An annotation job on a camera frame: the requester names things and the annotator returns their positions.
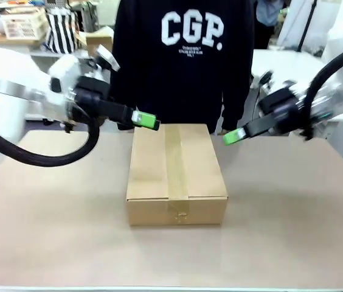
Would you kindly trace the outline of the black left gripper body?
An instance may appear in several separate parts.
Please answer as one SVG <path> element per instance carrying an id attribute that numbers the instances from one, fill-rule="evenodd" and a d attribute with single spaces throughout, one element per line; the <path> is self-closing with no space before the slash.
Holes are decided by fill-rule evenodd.
<path id="1" fill-rule="evenodd" d="M 71 118 L 75 122 L 85 123 L 86 114 L 104 123 L 106 117 L 99 114 L 99 103 L 109 99 L 110 84 L 94 77 L 80 76 L 74 88 L 74 102 Z"/>

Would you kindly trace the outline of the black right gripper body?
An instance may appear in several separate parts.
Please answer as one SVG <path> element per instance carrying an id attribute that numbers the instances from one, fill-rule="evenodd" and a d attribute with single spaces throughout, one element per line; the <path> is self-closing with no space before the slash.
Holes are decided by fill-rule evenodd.
<path id="1" fill-rule="evenodd" d="M 302 127 L 299 99 L 289 88 L 279 89 L 262 98 L 258 107 L 264 115 L 274 118 L 274 131 L 278 134 L 290 133 Z"/>

